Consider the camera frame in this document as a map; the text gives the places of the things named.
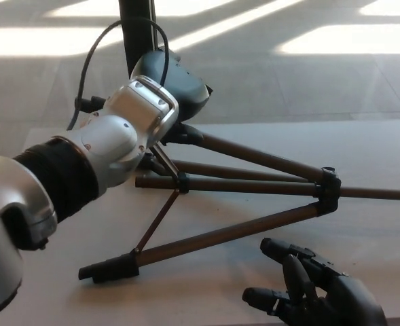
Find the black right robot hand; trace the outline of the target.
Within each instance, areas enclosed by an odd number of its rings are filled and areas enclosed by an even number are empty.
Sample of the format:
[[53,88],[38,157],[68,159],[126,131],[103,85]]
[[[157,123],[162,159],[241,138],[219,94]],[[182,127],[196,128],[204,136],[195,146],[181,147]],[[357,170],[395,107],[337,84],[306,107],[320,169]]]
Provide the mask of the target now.
[[308,248],[264,238],[261,252],[283,268],[285,291],[249,287],[242,300],[286,325],[387,325],[385,313],[357,278]]

